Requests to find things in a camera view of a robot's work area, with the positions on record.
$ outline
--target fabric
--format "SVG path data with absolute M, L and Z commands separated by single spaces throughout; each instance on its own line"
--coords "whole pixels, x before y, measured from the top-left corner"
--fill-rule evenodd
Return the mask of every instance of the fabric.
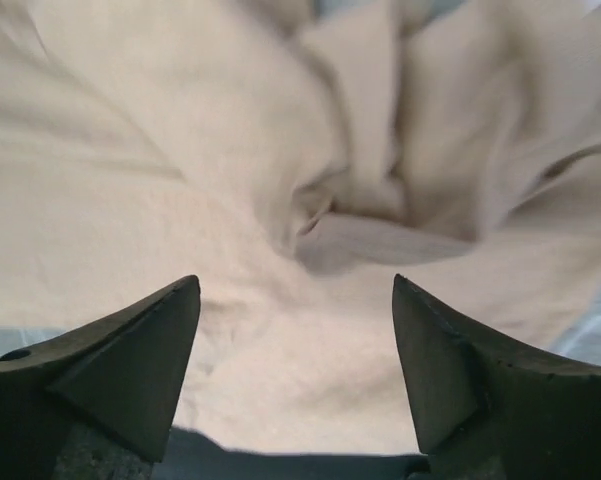
M 0 1 L 0 326 L 195 273 L 176 425 L 414 451 L 395 273 L 539 346 L 601 283 L 601 14 L 288 2 Z

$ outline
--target crumpled fabric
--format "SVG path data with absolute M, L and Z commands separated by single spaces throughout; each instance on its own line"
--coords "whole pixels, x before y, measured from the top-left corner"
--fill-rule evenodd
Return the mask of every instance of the crumpled fabric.
M 0 1 L 0 326 L 194 273 L 176 425 L 417 450 L 394 274 L 538 346 L 601 284 L 601 13 L 430 5 Z

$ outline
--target towel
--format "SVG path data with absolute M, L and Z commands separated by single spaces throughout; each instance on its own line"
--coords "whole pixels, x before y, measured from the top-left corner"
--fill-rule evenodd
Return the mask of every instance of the towel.
M 176 425 L 417 450 L 394 274 L 540 347 L 601 284 L 601 12 L 431 5 L 0 0 L 0 326 L 194 273 Z

